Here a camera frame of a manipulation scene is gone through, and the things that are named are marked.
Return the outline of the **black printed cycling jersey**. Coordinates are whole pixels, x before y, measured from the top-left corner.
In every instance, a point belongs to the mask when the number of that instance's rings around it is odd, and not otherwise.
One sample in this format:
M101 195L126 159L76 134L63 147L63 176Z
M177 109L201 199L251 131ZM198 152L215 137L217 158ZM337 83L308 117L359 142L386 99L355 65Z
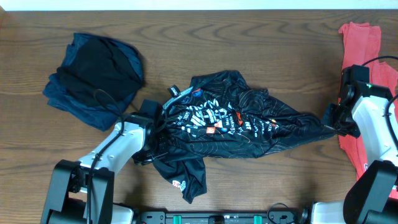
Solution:
M160 132L166 154L153 165L188 203L207 192L206 157L259 158L334 135L316 116L250 88L237 70L193 77L188 89L170 91Z

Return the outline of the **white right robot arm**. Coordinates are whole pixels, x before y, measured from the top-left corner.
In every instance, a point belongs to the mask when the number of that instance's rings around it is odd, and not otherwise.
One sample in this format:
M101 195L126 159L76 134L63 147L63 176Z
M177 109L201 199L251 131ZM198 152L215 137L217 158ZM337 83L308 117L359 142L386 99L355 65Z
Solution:
M397 121L390 89L369 81L369 68L352 65L341 74L340 102L322 124L340 136L363 140L368 168L343 201L312 205L310 223L397 223Z

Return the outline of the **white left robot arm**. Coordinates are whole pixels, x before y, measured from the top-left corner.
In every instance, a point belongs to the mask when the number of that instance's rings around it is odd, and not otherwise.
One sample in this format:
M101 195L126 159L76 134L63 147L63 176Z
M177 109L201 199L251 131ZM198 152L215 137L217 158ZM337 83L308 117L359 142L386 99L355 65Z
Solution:
M155 149L162 115L132 113L77 161L61 160L53 169L41 223L134 223L134 210L114 203L114 180L137 152Z

